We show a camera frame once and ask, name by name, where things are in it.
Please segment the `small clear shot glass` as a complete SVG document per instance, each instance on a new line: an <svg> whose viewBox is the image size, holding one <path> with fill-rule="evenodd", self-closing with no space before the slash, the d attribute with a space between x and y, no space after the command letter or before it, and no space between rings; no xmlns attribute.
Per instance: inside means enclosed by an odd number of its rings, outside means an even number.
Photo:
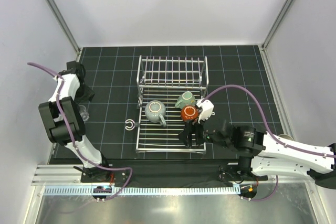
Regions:
<svg viewBox="0 0 336 224"><path fill-rule="evenodd" d="M89 113L84 105L79 105L79 114L84 122L89 120Z"/></svg>

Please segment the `orange brown ceramic mug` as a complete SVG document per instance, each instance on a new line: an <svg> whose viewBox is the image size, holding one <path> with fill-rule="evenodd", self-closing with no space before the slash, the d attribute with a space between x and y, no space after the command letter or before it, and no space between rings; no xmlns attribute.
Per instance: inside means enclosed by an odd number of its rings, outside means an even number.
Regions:
<svg viewBox="0 0 336 224"><path fill-rule="evenodd" d="M198 118L198 110L195 106L186 105L181 109L181 119L183 122L194 121Z"/></svg>

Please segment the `mint green ceramic mug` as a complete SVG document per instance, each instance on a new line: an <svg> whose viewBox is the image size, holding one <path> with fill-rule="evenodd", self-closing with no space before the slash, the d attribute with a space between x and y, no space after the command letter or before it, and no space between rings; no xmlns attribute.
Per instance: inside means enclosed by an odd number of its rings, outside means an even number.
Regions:
<svg viewBox="0 0 336 224"><path fill-rule="evenodd" d="M175 104L176 108L182 109L185 106L194 106L196 104L195 96L192 92L186 91L182 93Z"/></svg>

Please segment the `clear glass mug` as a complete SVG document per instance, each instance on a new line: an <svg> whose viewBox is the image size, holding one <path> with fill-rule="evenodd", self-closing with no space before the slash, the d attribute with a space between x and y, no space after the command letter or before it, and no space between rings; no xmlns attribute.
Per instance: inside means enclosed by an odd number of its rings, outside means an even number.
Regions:
<svg viewBox="0 0 336 224"><path fill-rule="evenodd" d="M152 123L159 123L162 127L166 127L165 121L166 107L159 100L152 100L145 106L145 116Z"/></svg>

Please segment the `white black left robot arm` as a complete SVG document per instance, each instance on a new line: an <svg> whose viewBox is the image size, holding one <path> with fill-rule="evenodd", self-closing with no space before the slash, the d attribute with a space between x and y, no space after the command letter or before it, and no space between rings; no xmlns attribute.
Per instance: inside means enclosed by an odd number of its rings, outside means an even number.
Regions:
<svg viewBox="0 0 336 224"><path fill-rule="evenodd" d="M66 63L67 69L55 72L39 64L31 63L57 82L51 98L38 106L45 131L52 143L71 150L83 163L83 168L75 167L89 178L106 182L111 169L104 155L97 150L86 136L85 120L79 103L91 101L93 90L85 84L86 70L77 61Z"/></svg>

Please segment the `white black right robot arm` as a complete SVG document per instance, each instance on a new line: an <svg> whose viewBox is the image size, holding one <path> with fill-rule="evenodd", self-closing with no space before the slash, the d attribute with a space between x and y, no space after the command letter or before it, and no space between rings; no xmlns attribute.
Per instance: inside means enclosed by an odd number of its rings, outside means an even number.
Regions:
<svg viewBox="0 0 336 224"><path fill-rule="evenodd" d="M236 153L239 159L235 170L242 180L253 176L302 176L320 187L335 189L335 144L303 144L227 121L217 128L210 121L186 122L178 139L190 148L193 137L196 145L208 142Z"/></svg>

